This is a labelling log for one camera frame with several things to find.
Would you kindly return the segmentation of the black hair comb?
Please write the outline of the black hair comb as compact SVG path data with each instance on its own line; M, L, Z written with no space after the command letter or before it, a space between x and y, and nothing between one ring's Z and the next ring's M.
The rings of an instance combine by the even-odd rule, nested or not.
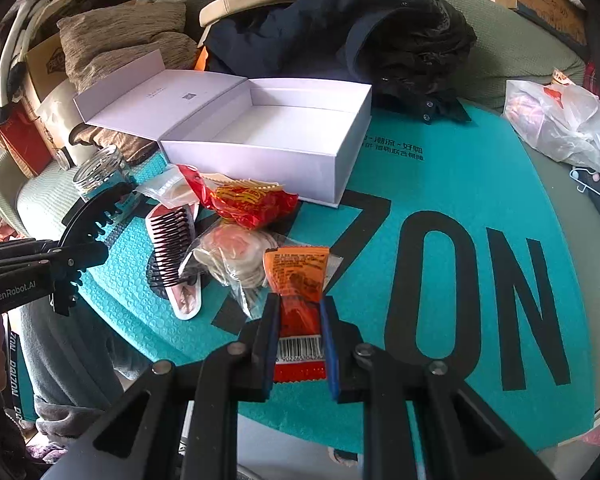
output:
M190 209L157 205L145 220L154 248L148 261L149 285L167 288L183 283L180 265L195 237Z

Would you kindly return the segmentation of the pink rose with-love packet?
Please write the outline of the pink rose with-love packet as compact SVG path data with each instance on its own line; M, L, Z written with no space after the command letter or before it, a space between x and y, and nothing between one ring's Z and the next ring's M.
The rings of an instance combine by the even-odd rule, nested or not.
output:
M194 223L194 213L197 212L197 205L186 206L190 209ZM181 277L184 282L172 287L162 288L166 293L166 299L169 300L172 311L176 318L181 321L189 321L194 318L201 310L201 278L195 271L182 271Z

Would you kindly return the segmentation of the orange red snack sachet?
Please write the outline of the orange red snack sachet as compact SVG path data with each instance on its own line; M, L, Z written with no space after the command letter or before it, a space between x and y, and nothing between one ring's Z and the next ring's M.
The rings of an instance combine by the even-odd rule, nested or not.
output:
M263 267L279 296L279 333L274 382L312 382L326 377L321 301L330 256L326 247L269 249Z

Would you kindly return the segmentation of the clear bag of white pads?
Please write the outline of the clear bag of white pads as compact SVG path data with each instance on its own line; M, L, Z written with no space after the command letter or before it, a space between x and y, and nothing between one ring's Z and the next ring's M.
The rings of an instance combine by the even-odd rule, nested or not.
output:
M263 255L286 244L282 234L218 220L189 246L181 270L211 276L252 320L262 315L268 293Z

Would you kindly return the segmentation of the glass jar with teal label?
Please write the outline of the glass jar with teal label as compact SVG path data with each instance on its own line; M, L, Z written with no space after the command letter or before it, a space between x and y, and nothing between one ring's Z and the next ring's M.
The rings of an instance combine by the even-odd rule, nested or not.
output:
M130 183L130 168L115 145L101 148L73 176L73 185L84 202L119 183Z

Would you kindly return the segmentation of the small clear pad bag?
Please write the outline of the small clear pad bag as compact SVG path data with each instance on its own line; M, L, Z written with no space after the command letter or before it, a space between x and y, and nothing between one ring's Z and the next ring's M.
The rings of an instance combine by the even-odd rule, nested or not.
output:
M140 184L136 192L169 209L199 203L199 198L187 182L183 171L176 165L166 166L162 174Z

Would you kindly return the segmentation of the red box at left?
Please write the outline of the red box at left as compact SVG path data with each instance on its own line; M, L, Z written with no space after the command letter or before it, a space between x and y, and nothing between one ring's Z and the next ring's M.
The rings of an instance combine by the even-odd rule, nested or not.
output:
M27 179L37 177L52 161L38 128L20 103L12 106L9 118L0 125L0 139Z

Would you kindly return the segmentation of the teal bubble mailer mat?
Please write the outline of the teal bubble mailer mat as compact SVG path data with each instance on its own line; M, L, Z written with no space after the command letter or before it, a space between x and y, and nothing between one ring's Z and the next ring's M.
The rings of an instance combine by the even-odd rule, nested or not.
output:
M592 425L588 320L524 144L503 117L465 110L465 125L374 110L340 206L303 203L288 234L342 258L326 292L364 340L404 361L447 360L539 451ZM151 249L134 218L83 274L90 306L148 358L184 364L233 340L242 319L227 288L209 282L200 315L179 321L147 284ZM239 414L362 452L362 405L332 402L324 380L275 385Z

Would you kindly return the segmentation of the cardboard box at left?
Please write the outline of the cardboard box at left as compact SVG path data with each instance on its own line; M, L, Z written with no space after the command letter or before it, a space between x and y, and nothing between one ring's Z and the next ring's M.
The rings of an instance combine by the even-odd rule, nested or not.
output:
M59 35L42 41L26 57L23 91L33 107L38 107L66 78L65 55Z

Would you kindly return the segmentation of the red crinkled snack packet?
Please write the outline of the red crinkled snack packet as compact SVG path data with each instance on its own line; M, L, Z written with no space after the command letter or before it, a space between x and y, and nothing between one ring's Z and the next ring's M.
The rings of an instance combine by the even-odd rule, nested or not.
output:
M280 184L202 174L197 168L176 166L204 208L248 230L258 230L296 211L299 195Z

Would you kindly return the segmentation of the brown striped pillow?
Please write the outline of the brown striped pillow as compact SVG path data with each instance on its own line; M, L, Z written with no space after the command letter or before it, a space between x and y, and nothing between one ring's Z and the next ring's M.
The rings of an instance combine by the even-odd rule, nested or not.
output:
M196 42L184 32L182 2L120 4L57 22L66 74L77 92L142 56L159 51L167 68L191 68Z

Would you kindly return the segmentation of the open white cardboard box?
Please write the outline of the open white cardboard box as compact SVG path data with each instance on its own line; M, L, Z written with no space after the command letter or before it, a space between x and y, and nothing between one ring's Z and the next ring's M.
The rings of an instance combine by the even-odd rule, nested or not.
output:
M172 164L278 183L306 202L336 207L370 125L372 88L169 70L152 51L74 102L87 125L155 141Z

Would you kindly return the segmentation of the beige cap brim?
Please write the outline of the beige cap brim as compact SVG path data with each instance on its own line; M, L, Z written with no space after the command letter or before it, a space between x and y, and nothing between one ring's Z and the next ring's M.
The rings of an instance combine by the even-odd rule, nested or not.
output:
M208 27L230 15L289 1L292 0L213 0L200 10L199 25Z

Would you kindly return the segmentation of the white plastic shopping bag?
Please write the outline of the white plastic shopping bag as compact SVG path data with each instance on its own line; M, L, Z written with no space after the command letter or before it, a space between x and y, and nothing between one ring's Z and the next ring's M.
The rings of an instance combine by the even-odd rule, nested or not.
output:
M535 151L600 173L600 99L585 88L509 80L503 116Z

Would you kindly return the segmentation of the green bed sheet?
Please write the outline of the green bed sheet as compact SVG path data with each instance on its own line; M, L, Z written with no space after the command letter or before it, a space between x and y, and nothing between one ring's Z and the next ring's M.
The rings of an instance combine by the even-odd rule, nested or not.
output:
M187 26L197 28L199 10L211 0L189 0ZM448 0L475 29L477 43L468 62L455 75L455 88L465 99L499 112L506 80L545 82L553 68L576 81L584 76L580 56L540 26L491 0ZM581 287L592 341L595 402L600 405L600 215L588 196L577 191L567 168L531 151L556 210Z

